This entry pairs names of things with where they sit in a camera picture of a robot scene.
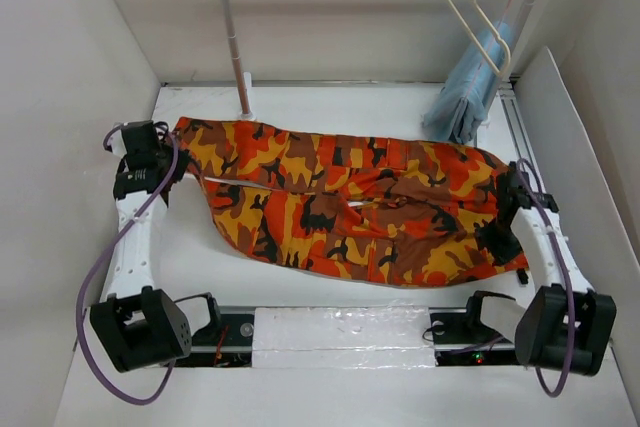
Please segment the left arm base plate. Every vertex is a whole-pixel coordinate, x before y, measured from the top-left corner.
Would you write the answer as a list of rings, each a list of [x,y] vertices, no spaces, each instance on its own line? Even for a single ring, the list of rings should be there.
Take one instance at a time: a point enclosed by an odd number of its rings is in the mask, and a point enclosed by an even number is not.
[[[176,368],[244,368],[252,364],[255,309],[221,307],[221,326],[205,326],[193,335],[191,353]]]

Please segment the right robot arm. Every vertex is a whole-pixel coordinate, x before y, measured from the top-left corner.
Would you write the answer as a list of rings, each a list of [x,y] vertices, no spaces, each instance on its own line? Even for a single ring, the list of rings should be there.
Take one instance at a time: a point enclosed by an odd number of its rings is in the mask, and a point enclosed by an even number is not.
[[[617,314],[613,298],[580,272],[557,203],[528,160],[510,163],[496,186],[497,216],[476,238],[501,266],[523,255],[535,295],[523,307],[506,294],[475,292],[462,316],[465,334],[483,341],[496,332],[512,343],[519,364],[538,371],[596,375]]]

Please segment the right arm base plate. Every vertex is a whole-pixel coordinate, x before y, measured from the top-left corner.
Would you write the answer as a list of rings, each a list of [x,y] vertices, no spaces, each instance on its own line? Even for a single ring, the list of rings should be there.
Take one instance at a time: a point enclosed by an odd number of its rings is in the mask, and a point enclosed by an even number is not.
[[[470,321],[464,308],[429,310],[423,339],[434,349],[437,367],[515,366],[513,344],[497,331]]]

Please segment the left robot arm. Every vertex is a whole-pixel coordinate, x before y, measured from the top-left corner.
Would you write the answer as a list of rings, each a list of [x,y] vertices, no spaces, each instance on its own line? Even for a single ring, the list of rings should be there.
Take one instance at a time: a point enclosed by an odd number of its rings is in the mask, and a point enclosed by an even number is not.
[[[106,298],[91,307],[89,317],[115,369],[129,372],[186,358],[194,341],[212,343],[224,328],[210,293],[200,296],[207,309],[188,320],[154,279],[169,193],[182,180],[189,154],[179,149],[167,123],[153,121],[116,127],[104,147],[120,159],[113,187],[119,238],[109,255]]]

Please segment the light blue hanging garment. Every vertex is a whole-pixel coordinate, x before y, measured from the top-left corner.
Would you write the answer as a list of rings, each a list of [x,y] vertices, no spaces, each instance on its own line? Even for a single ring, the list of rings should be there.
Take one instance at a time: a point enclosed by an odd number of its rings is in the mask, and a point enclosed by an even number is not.
[[[434,103],[423,115],[430,141],[469,144],[487,118],[487,105],[496,74],[470,43],[450,72]]]

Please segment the orange camouflage trousers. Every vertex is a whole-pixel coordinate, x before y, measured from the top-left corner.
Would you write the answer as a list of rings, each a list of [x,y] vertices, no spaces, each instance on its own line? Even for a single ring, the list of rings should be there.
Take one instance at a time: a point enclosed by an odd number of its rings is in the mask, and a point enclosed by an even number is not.
[[[493,154],[465,145],[179,119],[174,135],[224,240],[257,261],[436,288],[523,270],[478,236],[498,213]]]

